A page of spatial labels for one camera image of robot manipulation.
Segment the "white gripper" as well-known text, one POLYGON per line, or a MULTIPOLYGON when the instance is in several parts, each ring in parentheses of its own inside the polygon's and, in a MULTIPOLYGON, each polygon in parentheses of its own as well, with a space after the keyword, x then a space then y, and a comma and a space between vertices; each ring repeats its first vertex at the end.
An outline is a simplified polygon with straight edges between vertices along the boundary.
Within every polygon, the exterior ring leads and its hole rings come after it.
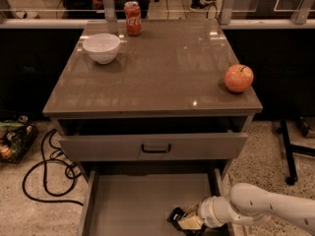
POLYGON ((262 213, 241 211, 228 196, 212 196, 203 199, 200 203, 194 203, 184 209, 187 215, 178 221, 183 230, 200 230, 204 225, 209 228, 222 227, 224 224, 234 223, 238 225, 262 225, 268 221, 268 216, 262 213))

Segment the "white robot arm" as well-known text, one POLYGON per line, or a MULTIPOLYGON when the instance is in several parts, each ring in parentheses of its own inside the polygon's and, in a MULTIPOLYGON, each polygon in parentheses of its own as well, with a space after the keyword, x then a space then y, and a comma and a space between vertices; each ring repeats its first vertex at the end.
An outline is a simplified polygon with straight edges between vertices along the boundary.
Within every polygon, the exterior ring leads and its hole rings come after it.
POLYGON ((173 218, 180 229, 198 231, 227 223, 259 225, 267 222, 269 215, 315 234, 314 200, 271 193, 247 183, 234 185, 226 196, 207 197, 180 208, 173 218))

